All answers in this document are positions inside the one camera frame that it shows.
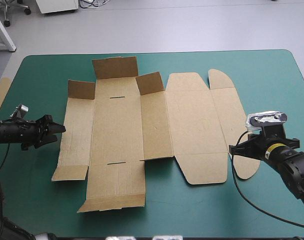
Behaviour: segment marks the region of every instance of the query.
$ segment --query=white cabinet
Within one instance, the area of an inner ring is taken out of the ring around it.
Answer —
[[[78,9],[78,0],[36,0],[41,13],[54,13]]]

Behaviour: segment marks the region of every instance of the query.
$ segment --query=yellow ring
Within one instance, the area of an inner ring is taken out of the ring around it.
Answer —
[[[282,143],[275,143],[275,144],[269,146],[268,149],[267,149],[266,152],[265,152],[265,158],[268,159],[268,158],[270,157],[271,152],[272,152],[274,149],[276,149],[276,148],[278,148],[278,147],[281,147],[281,146],[286,146],[286,145],[284,145],[284,144],[282,144]]]

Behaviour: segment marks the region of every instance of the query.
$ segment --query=chair wheel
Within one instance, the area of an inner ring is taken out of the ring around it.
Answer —
[[[29,8],[25,9],[24,12],[25,12],[26,15],[31,14],[31,10]]]
[[[4,26],[5,27],[9,27],[10,25],[11,25],[10,21],[7,21],[7,20],[4,21]]]

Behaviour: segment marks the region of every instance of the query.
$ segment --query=gray floor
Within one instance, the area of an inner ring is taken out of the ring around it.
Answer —
[[[111,0],[49,16],[25,3],[31,15],[10,16],[17,51],[0,53],[3,77],[28,55],[262,49],[291,51],[304,77],[304,0]]]

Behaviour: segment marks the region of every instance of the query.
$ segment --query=green table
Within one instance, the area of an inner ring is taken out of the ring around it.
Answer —
[[[23,103],[30,108],[27,119],[52,114],[56,122],[63,123],[68,79],[93,82],[91,60],[115,56],[137,56],[139,74],[160,71],[165,85],[170,73],[197,72],[208,84],[209,69],[224,71],[234,81],[247,114],[266,110],[287,113],[287,136],[299,138],[304,151],[304,80],[286,50],[29,56],[4,101],[0,120]],[[0,162],[6,147],[0,145]],[[19,144],[13,144],[0,173],[5,215],[34,234],[304,237],[304,229],[265,216],[242,200],[230,167],[226,183],[195,186],[185,181],[174,158],[146,162],[145,207],[76,213],[85,200],[86,181],[51,182],[59,147],[60,141],[21,151]],[[240,186],[262,208],[304,223],[303,204],[266,164]]]

